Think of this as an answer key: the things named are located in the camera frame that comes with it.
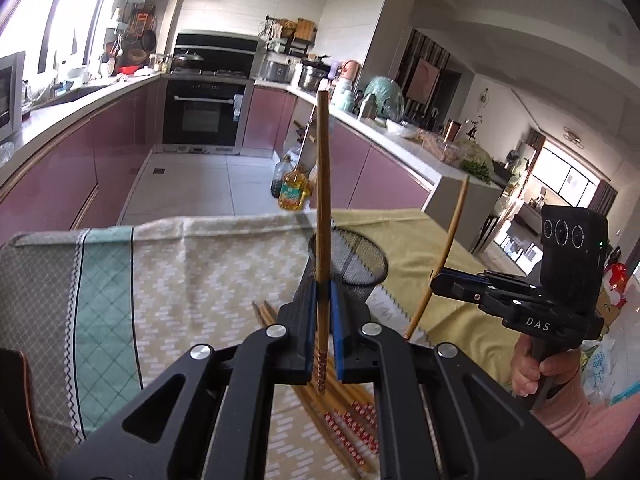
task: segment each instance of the microwave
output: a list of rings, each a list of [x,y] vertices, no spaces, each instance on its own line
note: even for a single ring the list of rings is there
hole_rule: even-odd
[[[24,52],[0,57],[0,142],[22,124]]]

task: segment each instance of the oven handle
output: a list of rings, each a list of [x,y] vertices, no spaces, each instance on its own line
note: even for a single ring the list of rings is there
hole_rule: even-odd
[[[233,99],[207,99],[204,97],[178,97],[174,96],[174,101],[196,101],[198,103],[222,103],[225,105],[232,105]]]

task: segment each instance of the red bowl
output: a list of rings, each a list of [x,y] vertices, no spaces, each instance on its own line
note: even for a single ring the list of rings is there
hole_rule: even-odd
[[[118,74],[133,75],[133,73],[139,68],[140,68],[140,65],[120,66],[120,67],[118,67],[117,73]]]

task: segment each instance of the person's arm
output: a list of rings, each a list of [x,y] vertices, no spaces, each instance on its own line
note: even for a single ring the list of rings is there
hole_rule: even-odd
[[[640,413],[640,396],[610,408],[591,406],[580,385],[579,352],[563,352],[539,364],[530,355],[531,339],[521,335],[511,360],[511,386],[520,396],[534,394],[541,375],[555,376],[562,389],[533,414],[582,462],[593,477],[613,456]]]

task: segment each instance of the sink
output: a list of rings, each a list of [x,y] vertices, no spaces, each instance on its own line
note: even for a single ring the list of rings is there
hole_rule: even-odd
[[[49,106],[61,105],[64,103],[72,103],[73,101],[77,101],[81,97],[85,97],[89,94],[97,92],[98,90],[102,90],[106,88],[106,86],[87,86],[76,88],[75,90],[69,90],[53,99],[50,99],[44,104],[34,106],[31,110],[37,110],[38,108],[46,108]]]

